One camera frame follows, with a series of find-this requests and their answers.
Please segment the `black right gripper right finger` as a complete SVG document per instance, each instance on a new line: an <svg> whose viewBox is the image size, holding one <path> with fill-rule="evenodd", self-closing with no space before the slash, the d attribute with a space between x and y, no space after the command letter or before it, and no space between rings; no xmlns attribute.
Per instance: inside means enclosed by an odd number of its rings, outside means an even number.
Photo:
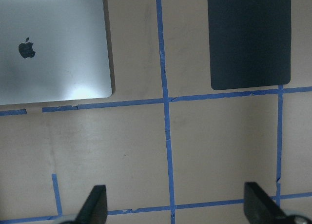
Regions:
<svg viewBox="0 0 312 224"><path fill-rule="evenodd" d="M256 182L244 183L244 214L250 224L295 224Z"/></svg>

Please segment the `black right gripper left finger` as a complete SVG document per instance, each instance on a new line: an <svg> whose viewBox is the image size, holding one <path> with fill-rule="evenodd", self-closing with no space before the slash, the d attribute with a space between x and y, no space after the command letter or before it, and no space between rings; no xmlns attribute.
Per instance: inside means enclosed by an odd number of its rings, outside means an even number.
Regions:
<svg viewBox="0 0 312 224"><path fill-rule="evenodd" d="M105 185L95 185L75 218L76 224L105 224L108 217Z"/></svg>

